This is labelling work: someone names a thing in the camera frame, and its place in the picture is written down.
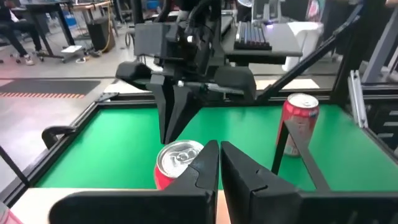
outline can lid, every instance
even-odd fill
[[[305,109],[315,108],[319,104],[315,97],[304,93],[291,94],[287,97],[287,101],[293,106]]]
[[[170,178],[180,176],[203,149],[203,145],[192,140],[172,142],[157,155],[157,167]]]

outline blue container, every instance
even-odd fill
[[[159,1],[147,1],[147,9],[148,10],[156,9],[157,6],[159,6]]]
[[[77,25],[75,16],[70,14],[69,12],[63,12],[63,16],[68,24],[68,27],[75,27]]]

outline black bracket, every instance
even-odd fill
[[[117,97],[119,93],[102,93],[101,96],[98,97],[96,103],[101,103],[106,100],[112,100],[113,98]]]
[[[317,188],[317,190],[330,190],[328,182],[322,174],[322,171],[317,166],[317,163],[313,159],[310,151],[308,150],[308,145],[300,136],[300,130],[296,124],[291,121],[284,121],[282,123],[282,128],[280,130],[280,137],[276,146],[276,152],[274,157],[274,162],[272,163],[271,171],[278,175],[280,163],[282,162],[285,145],[287,142],[287,137],[290,135],[298,152],[300,153],[301,158],[305,164],[305,167],[310,174],[310,177]]]
[[[57,143],[59,134],[71,134],[76,131],[75,127],[71,126],[51,126],[42,132],[42,139],[48,150]]]
[[[159,110],[160,142],[168,144],[178,138],[199,112],[202,100],[192,88],[174,85],[163,75],[152,75],[147,89],[154,94]]]

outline leg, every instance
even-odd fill
[[[14,30],[12,29],[12,26],[10,26],[12,23],[0,23],[0,34],[5,36],[10,44],[15,47],[15,49],[18,51],[19,55],[21,57],[27,55],[26,50],[22,46],[22,44],[19,42],[17,37],[15,36]]]
[[[33,43],[35,44],[36,51],[42,50],[39,33],[37,32],[34,24],[27,21],[19,21],[12,23],[12,28],[21,32],[28,32],[33,40]]]

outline keyboard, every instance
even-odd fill
[[[234,48],[237,50],[272,50],[266,39],[267,27],[263,23],[239,22]]]

